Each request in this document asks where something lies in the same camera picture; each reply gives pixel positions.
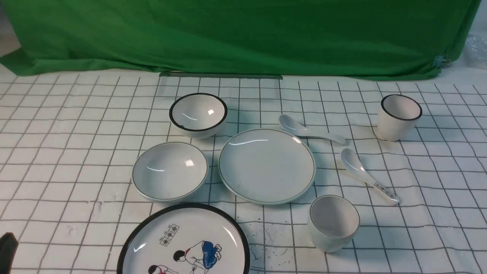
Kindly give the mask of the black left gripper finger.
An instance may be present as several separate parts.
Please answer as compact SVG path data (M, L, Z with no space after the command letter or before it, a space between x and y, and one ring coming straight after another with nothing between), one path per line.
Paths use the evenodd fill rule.
M0 238L0 273L10 274L19 242L13 233L5 233Z

